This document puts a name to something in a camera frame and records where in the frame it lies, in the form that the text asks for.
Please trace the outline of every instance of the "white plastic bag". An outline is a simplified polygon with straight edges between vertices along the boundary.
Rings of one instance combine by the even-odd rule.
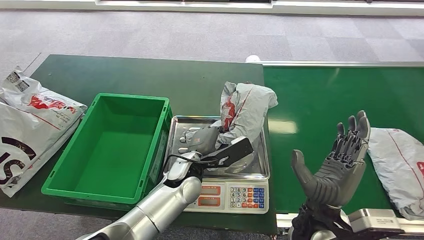
[[[0,189],[12,197],[75,131],[87,106],[17,67],[0,83]]]
[[[241,136],[253,143],[261,133],[268,109],[277,105],[277,95],[268,87],[227,81],[221,94],[221,120],[212,124],[224,131],[218,135],[215,147]]]
[[[368,154],[400,214],[424,219],[424,145],[400,129],[372,127]]]

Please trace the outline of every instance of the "stainless steel tray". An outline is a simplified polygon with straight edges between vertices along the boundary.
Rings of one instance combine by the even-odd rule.
[[[221,118],[218,116],[174,116],[171,120],[169,138],[165,152],[165,158],[169,154],[179,154],[179,148],[186,148],[186,143],[181,143],[180,138],[190,128],[203,128],[210,126]],[[205,178],[227,178],[227,179],[267,179],[270,177],[267,146],[264,138],[264,130],[252,143],[254,152],[235,162],[226,168],[215,168],[205,170]]]

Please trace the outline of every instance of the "humanoid robot hand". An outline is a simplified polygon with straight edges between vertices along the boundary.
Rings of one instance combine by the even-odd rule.
[[[351,200],[358,188],[366,167],[364,156],[370,139],[370,123],[365,111],[361,110],[356,118],[348,118],[348,125],[345,134],[343,123],[337,124],[337,137],[331,152],[314,175],[305,166],[303,153],[293,150],[291,167],[310,201],[341,207]]]

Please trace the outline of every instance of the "digital display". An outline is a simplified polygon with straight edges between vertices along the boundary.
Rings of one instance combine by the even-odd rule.
[[[220,186],[201,186],[200,195],[218,196],[221,194]]]
[[[220,204],[221,204],[221,199],[219,197],[199,197],[198,198],[199,206],[218,207]]]

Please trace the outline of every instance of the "green plastic bin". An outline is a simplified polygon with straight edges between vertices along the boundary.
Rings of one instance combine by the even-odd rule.
[[[131,209],[160,179],[171,118],[166,97],[99,93],[41,192],[67,204]]]

